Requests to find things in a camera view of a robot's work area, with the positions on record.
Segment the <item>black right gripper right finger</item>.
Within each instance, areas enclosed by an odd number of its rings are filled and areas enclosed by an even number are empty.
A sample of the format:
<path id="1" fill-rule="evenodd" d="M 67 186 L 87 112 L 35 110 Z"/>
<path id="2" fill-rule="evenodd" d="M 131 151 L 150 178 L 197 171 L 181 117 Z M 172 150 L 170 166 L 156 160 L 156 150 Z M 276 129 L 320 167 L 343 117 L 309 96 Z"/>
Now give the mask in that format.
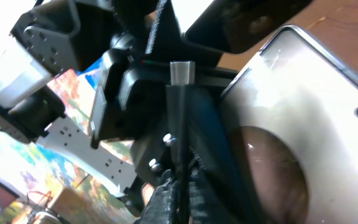
<path id="1" fill-rule="evenodd" d="M 238 224 L 218 199 L 204 172 L 192 169 L 189 178 L 190 216 L 194 224 Z"/>

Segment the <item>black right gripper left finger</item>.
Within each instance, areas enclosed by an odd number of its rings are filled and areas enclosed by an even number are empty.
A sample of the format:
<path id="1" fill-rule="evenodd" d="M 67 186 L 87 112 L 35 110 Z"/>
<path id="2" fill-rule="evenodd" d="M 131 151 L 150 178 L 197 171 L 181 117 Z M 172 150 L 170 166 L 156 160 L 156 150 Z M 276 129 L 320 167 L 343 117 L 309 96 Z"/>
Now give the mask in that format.
<path id="1" fill-rule="evenodd" d="M 174 224 L 177 212 L 177 182 L 172 170 L 166 170 L 160 178 L 147 206 L 139 218 L 139 224 Z"/>

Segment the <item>gold Galaxy smartphone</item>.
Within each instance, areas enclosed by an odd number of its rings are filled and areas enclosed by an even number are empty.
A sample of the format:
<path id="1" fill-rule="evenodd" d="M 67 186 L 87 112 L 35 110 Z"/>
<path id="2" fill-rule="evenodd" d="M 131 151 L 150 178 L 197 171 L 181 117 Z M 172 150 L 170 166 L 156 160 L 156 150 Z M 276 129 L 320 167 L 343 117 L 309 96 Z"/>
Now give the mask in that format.
<path id="1" fill-rule="evenodd" d="M 219 111 L 264 223 L 358 223 L 358 74 L 280 27 Z"/>

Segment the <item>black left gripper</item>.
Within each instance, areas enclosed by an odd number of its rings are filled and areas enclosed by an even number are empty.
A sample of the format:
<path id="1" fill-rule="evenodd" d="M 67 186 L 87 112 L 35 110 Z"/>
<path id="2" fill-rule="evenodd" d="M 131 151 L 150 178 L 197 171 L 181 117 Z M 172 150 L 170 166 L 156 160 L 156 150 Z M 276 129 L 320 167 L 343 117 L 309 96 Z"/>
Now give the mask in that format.
<path id="1" fill-rule="evenodd" d="M 186 31 L 213 1 L 114 1 L 114 20 L 130 39 L 112 43 L 111 64 L 100 78 L 91 114 L 91 146 L 103 140 L 140 142 L 154 130 L 185 117 L 200 170 L 239 223 L 254 222 L 252 199 L 217 112 L 220 79 L 234 76 L 218 68 L 222 51 L 192 44 Z M 196 82 L 184 105 L 169 87 L 169 64 L 192 61 Z"/>

